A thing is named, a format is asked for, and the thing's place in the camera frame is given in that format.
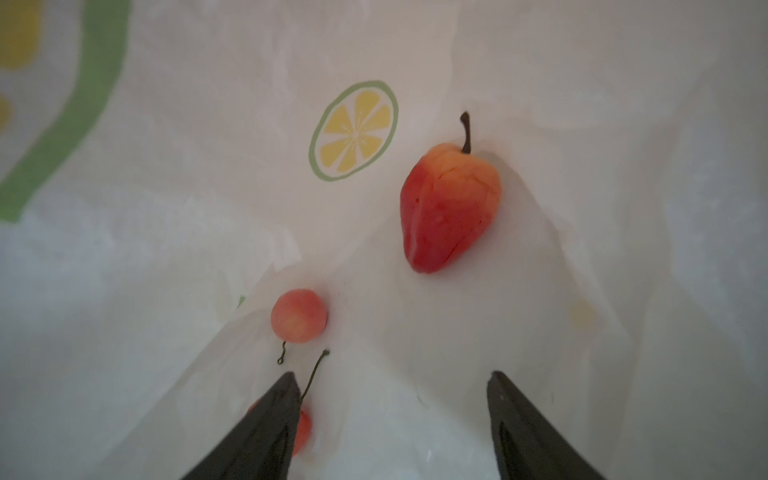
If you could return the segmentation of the white plastic bag fruit print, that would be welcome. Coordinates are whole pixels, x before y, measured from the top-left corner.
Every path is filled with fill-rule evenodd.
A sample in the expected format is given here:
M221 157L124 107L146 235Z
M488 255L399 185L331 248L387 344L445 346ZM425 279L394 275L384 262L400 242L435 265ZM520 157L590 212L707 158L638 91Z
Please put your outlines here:
M497 478L496 370L609 479L766 477L765 2L21 1L1 53L3 478L181 478L324 349L292 479ZM421 274L464 112L499 209Z

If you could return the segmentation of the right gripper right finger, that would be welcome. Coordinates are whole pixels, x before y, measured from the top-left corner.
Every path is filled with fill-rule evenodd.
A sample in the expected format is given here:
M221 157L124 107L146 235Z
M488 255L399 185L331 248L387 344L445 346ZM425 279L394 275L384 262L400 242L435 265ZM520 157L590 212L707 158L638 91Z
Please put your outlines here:
M487 402L502 479L604 479L501 371L488 381Z

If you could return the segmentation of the small red fake cherry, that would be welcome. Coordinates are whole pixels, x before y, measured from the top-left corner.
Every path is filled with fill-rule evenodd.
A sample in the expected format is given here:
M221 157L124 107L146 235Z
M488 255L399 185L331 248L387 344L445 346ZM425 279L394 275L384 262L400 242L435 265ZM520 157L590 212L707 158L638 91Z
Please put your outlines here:
M329 311L326 302L313 290L294 289L281 295L272 308L270 323L282 340L282 365L286 344L303 344L318 338L326 329Z

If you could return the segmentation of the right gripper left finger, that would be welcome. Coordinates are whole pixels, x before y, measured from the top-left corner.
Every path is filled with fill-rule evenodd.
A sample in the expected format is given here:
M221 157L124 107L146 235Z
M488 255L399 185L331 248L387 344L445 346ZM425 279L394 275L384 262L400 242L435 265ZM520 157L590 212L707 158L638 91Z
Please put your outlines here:
M300 418L300 399L295 374L283 374L185 478L285 480Z

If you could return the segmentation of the red fake fruit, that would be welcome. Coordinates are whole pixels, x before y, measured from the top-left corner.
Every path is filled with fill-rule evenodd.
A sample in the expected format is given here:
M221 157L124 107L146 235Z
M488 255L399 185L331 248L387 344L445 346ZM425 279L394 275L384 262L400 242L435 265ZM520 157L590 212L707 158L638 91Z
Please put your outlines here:
M441 143L415 164L400 192L403 248L411 268L435 273L462 256L494 221L502 197L496 167L471 153L470 115L462 146Z

